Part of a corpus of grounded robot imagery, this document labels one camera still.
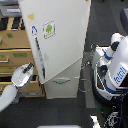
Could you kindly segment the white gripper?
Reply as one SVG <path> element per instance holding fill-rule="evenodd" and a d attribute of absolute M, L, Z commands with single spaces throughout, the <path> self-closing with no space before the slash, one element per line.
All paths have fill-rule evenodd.
<path fill-rule="evenodd" d="M 33 67 L 34 65 L 29 63 L 18 67 L 14 71 L 11 81 L 18 90 L 23 90 L 29 85 L 33 77 Z"/>

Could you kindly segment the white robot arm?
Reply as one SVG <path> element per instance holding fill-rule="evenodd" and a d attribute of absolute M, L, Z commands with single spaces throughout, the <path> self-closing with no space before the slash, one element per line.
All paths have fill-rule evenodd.
<path fill-rule="evenodd" d="M 7 85 L 0 96 L 0 112 L 14 101 L 18 90 L 23 90 L 29 85 L 33 77 L 33 68 L 34 65 L 29 63 L 18 67 L 14 71 L 11 78 L 12 84 Z"/>

